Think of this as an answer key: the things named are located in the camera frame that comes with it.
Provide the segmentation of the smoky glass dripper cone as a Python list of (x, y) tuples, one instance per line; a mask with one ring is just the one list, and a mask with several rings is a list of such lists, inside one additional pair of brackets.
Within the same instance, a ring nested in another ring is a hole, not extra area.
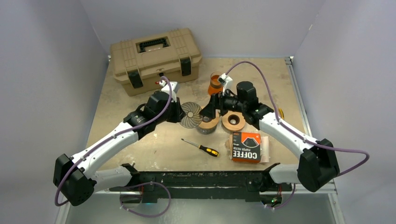
[(194, 102), (185, 102), (181, 105), (181, 108), (185, 116), (181, 119), (180, 125), (184, 128), (196, 128), (198, 127), (203, 116), (200, 114), (202, 108), (199, 104)]

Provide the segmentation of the smoky glass carafe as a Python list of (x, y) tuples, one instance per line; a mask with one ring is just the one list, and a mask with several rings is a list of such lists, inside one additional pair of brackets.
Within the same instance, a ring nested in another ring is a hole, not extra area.
[(202, 127), (200, 127), (200, 126), (197, 127), (197, 131), (198, 131), (200, 134), (203, 134), (203, 135), (212, 134), (213, 132), (216, 131), (216, 129), (217, 129), (217, 126), (210, 127), (210, 128), (202, 128)]

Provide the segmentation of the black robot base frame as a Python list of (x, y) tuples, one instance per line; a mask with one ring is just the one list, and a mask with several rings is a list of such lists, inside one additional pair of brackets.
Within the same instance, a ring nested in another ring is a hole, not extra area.
[(86, 177), (75, 170), (66, 179), (61, 192), (73, 206), (84, 203), (93, 193), (141, 191), (143, 203), (172, 199), (241, 199), (246, 202), (270, 202), (269, 196), (281, 189), (292, 191), (291, 184), (273, 184), (266, 171), (137, 171), (124, 164)]

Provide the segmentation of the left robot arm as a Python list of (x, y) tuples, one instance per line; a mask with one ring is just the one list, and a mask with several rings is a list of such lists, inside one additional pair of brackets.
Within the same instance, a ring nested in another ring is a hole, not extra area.
[(140, 141), (163, 122), (179, 123), (185, 113), (175, 91), (156, 91), (146, 103), (130, 112), (105, 137), (73, 156), (60, 155), (55, 161), (53, 183), (55, 205), (78, 206), (93, 193), (112, 187), (133, 191), (139, 186), (131, 165), (99, 171), (124, 148)]

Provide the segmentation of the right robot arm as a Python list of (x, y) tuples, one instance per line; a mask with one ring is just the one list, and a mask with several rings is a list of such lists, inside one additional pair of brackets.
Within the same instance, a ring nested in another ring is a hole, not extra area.
[(308, 136), (279, 118), (272, 108), (259, 102), (251, 82), (238, 83), (236, 94), (226, 90), (211, 95), (200, 115), (213, 119), (217, 113), (225, 115), (229, 111), (240, 112), (248, 124), (276, 139), (299, 160), (297, 164), (276, 163), (265, 169), (263, 190), (273, 190), (281, 183), (296, 183), (316, 192), (340, 174), (333, 144)]

